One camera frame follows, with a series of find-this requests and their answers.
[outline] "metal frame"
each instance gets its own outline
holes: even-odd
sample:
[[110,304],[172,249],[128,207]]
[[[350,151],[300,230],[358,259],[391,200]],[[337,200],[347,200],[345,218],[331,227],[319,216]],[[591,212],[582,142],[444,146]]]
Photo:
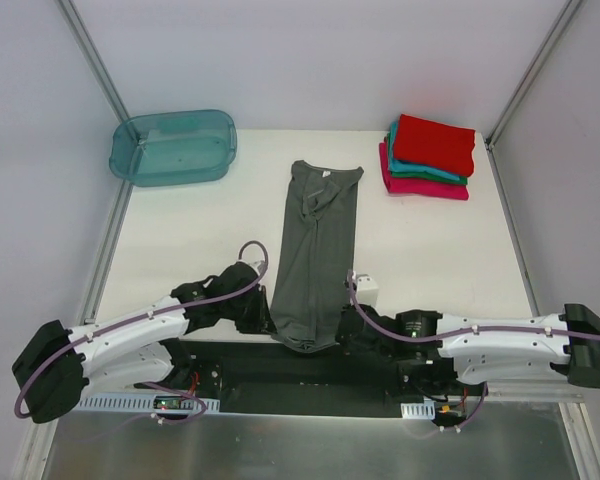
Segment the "metal frame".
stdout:
[[[506,192],[502,186],[502,180],[493,156],[493,146],[502,136],[511,117],[526,97],[538,74],[563,38],[564,33],[573,22],[585,1],[567,0],[486,142],[498,194],[501,198],[520,271],[523,273],[525,289],[534,314],[538,312],[537,302],[532,286],[529,283],[515,221],[511,214]],[[129,113],[73,1],[55,0],[55,2],[67,21],[85,60],[89,64],[114,114],[120,122],[124,122],[129,118]],[[81,316],[78,319],[79,323],[85,323],[89,319],[93,319],[97,313],[132,190],[132,185],[125,181],[121,183],[117,192],[115,203],[109,215],[107,230],[98,250],[93,276],[86,292]],[[526,401],[559,403],[579,474],[582,478],[600,479],[600,452],[593,436],[593,430],[589,423],[583,397],[566,382],[494,382],[490,385],[490,396],[487,400],[497,402]],[[29,428],[23,440],[23,447],[19,461],[14,469],[13,478],[26,480],[42,478],[56,427],[57,421],[44,425],[32,425]]]

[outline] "blue folded shirt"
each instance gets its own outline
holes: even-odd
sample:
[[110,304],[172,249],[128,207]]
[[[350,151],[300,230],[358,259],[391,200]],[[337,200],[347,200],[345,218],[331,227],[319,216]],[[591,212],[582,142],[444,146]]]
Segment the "blue folded shirt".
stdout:
[[453,173],[445,172],[438,168],[429,167],[427,165],[420,165],[419,163],[403,162],[396,160],[393,157],[393,141],[398,133],[398,122],[391,124],[391,132],[389,135],[389,171],[396,173],[404,172],[417,172],[417,173],[430,173],[431,175],[437,175],[438,177],[447,178],[449,180],[460,181],[460,176]]

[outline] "gray wall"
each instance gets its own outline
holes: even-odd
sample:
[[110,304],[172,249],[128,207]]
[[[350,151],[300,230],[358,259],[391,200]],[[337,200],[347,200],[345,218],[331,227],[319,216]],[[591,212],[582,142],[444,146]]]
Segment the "gray wall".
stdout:
[[[544,313],[600,315],[600,0],[587,2],[496,146]],[[600,443],[600,392],[587,392]]]
[[11,364],[44,322],[73,322],[118,181],[115,117],[52,0],[0,2],[0,479],[29,421]]

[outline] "stack of folded clothes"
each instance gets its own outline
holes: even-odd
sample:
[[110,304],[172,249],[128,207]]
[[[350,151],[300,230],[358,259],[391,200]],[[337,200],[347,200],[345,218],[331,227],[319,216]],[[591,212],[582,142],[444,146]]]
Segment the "stack of folded clothes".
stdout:
[[468,200],[475,131],[401,115],[380,144],[389,193]]

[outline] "white wall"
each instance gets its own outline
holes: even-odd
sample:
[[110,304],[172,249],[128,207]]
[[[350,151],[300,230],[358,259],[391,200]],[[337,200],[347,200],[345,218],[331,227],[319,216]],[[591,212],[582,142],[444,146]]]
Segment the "white wall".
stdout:
[[53,1],[0,1],[0,479],[28,425],[11,365],[42,323],[76,319],[118,185],[116,123]]
[[[544,313],[600,315],[600,0],[589,1],[496,146]],[[587,392],[600,442],[600,392]]]
[[132,115],[382,130],[400,113],[489,132],[565,0],[76,0]]

